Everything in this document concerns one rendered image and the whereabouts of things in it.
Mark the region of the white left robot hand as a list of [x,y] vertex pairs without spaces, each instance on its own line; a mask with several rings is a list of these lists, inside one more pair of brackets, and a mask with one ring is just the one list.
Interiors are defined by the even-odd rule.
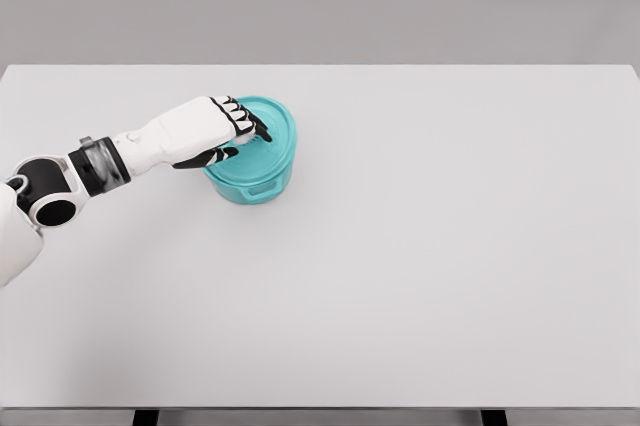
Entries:
[[199,96],[152,119],[147,128],[161,161],[175,169],[225,161],[255,137],[272,141],[266,124],[230,96]]

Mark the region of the teal pot lid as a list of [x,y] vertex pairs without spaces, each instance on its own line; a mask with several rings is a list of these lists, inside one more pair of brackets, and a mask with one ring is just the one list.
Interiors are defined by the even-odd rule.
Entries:
[[257,185],[276,176],[295,156],[296,123],[280,102],[263,96],[239,97],[237,101],[266,126],[271,142],[256,135],[251,141],[236,145],[239,154],[207,166],[204,172],[213,181],[235,186]]

